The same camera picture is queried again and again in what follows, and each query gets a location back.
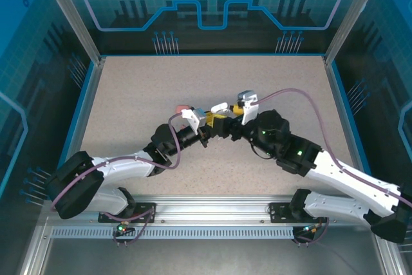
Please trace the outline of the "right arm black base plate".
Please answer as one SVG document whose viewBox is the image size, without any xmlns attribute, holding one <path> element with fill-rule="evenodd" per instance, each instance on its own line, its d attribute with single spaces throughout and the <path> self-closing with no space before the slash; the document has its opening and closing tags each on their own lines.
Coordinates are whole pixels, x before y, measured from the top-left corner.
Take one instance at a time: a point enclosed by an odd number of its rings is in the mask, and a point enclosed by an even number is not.
<svg viewBox="0 0 412 275">
<path fill-rule="evenodd" d="M 268 205 L 271 223 L 326 223 L 326 217 L 313 217 L 303 208 L 294 209 L 289 202 L 274 202 Z"/>
</svg>

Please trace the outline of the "aluminium frame post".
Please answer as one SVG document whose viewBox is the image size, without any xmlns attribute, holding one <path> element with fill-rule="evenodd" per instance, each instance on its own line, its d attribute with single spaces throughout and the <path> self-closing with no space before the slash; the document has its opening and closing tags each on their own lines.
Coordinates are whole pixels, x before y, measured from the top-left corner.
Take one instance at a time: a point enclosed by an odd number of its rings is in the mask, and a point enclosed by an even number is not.
<svg viewBox="0 0 412 275">
<path fill-rule="evenodd" d="M 324 55 L 324 64 L 326 66 L 332 65 L 332 62 L 342 48 L 368 1 L 369 0 L 353 0 Z"/>
<path fill-rule="evenodd" d="M 75 35 L 94 65 L 100 66 L 102 57 L 72 0 L 56 0 Z"/>
</svg>

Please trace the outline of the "aluminium mounting rail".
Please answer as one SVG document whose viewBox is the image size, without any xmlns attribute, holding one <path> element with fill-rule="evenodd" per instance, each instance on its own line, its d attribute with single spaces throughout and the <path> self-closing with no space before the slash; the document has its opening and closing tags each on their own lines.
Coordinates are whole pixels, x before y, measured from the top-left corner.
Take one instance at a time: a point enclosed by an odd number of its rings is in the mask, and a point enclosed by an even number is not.
<svg viewBox="0 0 412 275">
<path fill-rule="evenodd" d="M 270 222 L 270 202 L 290 202 L 293 196 L 134 196 L 134 201 L 156 203 L 154 222 L 166 223 L 258 223 Z M 304 210 L 314 217 L 331 222 L 365 225 L 370 209 L 353 198 L 327 196 L 311 192 Z"/>
</svg>

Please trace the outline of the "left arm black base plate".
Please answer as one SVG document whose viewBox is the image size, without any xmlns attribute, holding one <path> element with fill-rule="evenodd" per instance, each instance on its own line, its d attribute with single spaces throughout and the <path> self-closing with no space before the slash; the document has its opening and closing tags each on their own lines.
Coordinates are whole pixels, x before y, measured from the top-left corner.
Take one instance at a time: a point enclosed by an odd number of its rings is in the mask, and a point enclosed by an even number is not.
<svg viewBox="0 0 412 275">
<path fill-rule="evenodd" d="M 131 211 L 131 214 L 109 214 L 109 213 L 99 213 L 98 223 L 153 223 L 155 221 L 156 214 L 156 203 L 152 202 L 138 202 L 135 208 Z"/>
</svg>

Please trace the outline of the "aluminium table side rail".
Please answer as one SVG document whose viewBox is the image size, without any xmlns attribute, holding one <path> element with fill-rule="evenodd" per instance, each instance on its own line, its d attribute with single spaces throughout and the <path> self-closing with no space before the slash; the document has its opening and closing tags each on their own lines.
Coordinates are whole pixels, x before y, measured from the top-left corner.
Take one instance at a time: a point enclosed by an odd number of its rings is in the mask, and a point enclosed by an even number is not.
<svg viewBox="0 0 412 275">
<path fill-rule="evenodd" d="M 81 147 L 103 66 L 93 62 L 88 66 L 57 168 L 60 168 Z"/>
</svg>

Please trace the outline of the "grey metal shelf panel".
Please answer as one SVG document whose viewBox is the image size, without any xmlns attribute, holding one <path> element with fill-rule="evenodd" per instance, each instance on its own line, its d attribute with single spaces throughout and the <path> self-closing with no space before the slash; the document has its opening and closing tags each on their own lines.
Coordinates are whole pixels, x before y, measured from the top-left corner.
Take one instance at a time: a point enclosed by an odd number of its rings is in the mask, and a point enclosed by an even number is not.
<svg viewBox="0 0 412 275">
<path fill-rule="evenodd" d="M 149 227 L 116 245 L 107 227 L 41 225 L 12 275 L 409 275 L 396 245 L 331 225 L 317 243 L 276 238 L 272 227 Z"/>
</svg>

